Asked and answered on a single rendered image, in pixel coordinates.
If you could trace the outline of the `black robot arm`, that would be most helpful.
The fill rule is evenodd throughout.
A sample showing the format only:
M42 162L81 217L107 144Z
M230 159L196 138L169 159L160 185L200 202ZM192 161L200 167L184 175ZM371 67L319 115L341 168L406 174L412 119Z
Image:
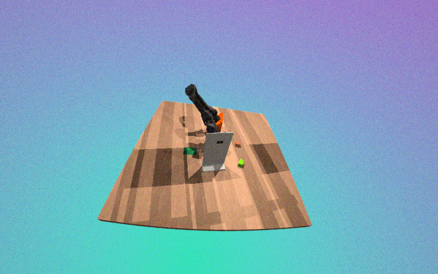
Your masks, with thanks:
M197 93L195 85L191 84L185 89L186 95L194 103L196 109L199 110L204 125L207 126L208 133L216 133L214 129L217 127L216 122L221 118L217 115L218 111L212 106L208 106L202 97Z

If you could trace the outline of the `grey panel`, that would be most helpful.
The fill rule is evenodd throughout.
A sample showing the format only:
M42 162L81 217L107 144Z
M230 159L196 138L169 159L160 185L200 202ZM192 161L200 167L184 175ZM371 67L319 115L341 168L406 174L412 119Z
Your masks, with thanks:
M233 132L206 133L202 172L225 170L224 162Z

